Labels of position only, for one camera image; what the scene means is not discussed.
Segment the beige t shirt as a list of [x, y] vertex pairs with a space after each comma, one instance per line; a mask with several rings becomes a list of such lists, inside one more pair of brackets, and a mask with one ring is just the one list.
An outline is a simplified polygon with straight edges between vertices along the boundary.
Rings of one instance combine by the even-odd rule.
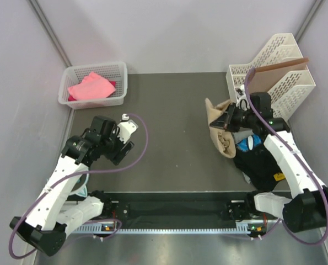
[[230, 99], [213, 105], [212, 102], [206, 98], [205, 106], [207, 112], [208, 128], [211, 140], [216, 149], [226, 158], [234, 158], [236, 155], [235, 141], [232, 133], [223, 129], [210, 127], [210, 123], [219, 118], [228, 108], [232, 101]]

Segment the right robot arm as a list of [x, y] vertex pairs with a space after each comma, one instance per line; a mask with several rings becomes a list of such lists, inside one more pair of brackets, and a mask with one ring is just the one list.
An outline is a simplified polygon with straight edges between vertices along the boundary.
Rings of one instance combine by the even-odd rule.
[[307, 164], [285, 120], [273, 115], [270, 95], [252, 93], [245, 107], [228, 100], [215, 108], [206, 100], [206, 108], [214, 144], [257, 189], [246, 199], [246, 215], [270, 214], [292, 233], [328, 230], [328, 187]]

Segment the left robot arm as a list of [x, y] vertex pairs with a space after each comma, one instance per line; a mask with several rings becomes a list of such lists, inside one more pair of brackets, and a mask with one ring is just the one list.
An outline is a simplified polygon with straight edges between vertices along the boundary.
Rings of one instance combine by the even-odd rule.
[[118, 165], [134, 147], [130, 140], [138, 126], [123, 114], [120, 122], [98, 115], [81, 135], [70, 137], [58, 158], [57, 165], [33, 205], [10, 222], [13, 230], [9, 240], [9, 254], [13, 253], [13, 239], [18, 235], [24, 242], [48, 256], [55, 255], [67, 237], [92, 218], [106, 219], [112, 205], [99, 192], [87, 196], [80, 204], [61, 209], [82, 175], [90, 174], [90, 167], [100, 157]]

